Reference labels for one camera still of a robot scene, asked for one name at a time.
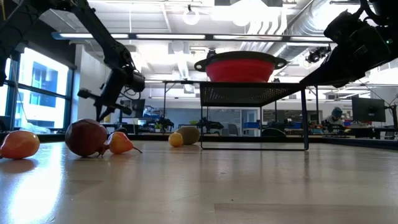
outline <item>person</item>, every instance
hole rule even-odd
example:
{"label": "person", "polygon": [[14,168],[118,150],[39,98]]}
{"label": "person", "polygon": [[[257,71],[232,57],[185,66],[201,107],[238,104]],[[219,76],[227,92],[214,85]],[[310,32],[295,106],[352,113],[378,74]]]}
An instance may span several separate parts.
{"label": "person", "polygon": [[343,115],[343,110],[339,107],[335,107],[331,112],[331,115],[328,116],[325,121],[330,124],[339,124],[344,126],[344,121],[341,119]]}

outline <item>computer monitor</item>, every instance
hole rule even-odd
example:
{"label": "computer monitor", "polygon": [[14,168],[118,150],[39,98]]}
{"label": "computer monitor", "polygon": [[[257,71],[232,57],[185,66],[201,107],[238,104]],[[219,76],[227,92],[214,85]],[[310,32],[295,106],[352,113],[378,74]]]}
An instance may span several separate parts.
{"label": "computer monitor", "polygon": [[144,114],[145,100],[122,100],[123,106],[128,106],[132,110],[131,115],[123,115],[123,118],[141,118]]}
{"label": "computer monitor", "polygon": [[352,97],[353,120],[386,122],[384,100]]}

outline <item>pear stem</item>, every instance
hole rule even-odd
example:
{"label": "pear stem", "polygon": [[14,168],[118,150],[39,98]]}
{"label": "pear stem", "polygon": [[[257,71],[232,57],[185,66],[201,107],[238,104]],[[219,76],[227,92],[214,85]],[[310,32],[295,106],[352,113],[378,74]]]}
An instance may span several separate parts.
{"label": "pear stem", "polygon": [[140,153],[142,153],[141,150],[137,149],[136,147],[133,147],[133,148],[134,148],[135,150],[138,150]]}

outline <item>chair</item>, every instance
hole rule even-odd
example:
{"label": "chair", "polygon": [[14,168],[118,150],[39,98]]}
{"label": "chair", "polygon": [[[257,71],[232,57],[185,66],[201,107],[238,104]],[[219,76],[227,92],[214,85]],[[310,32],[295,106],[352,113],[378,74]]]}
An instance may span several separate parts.
{"label": "chair", "polygon": [[[392,126],[386,126],[386,128],[394,128],[394,125]],[[386,140],[394,140],[396,138],[396,132],[395,131],[386,131],[384,135],[384,139]]]}
{"label": "chair", "polygon": [[230,136],[239,136],[238,127],[236,124],[228,124],[228,132]]}
{"label": "chair", "polygon": [[222,132],[222,135],[223,135],[223,136],[228,136],[228,135],[229,135],[229,131],[228,131],[228,129],[226,129],[226,128],[223,128],[223,129],[221,130],[221,132]]}

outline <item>kiwi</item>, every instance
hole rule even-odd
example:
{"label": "kiwi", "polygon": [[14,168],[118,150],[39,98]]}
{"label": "kiwi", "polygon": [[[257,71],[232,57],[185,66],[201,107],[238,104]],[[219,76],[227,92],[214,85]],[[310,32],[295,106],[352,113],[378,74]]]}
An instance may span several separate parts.
{"label": "kiwi", "polygon": [[182,135],[182,140],[184,142],[184,145],[195,144],[197,141],[199,141],[200,138],[200,132],[194,126],[181,127],[178,130],[176,130],[176,133]]}

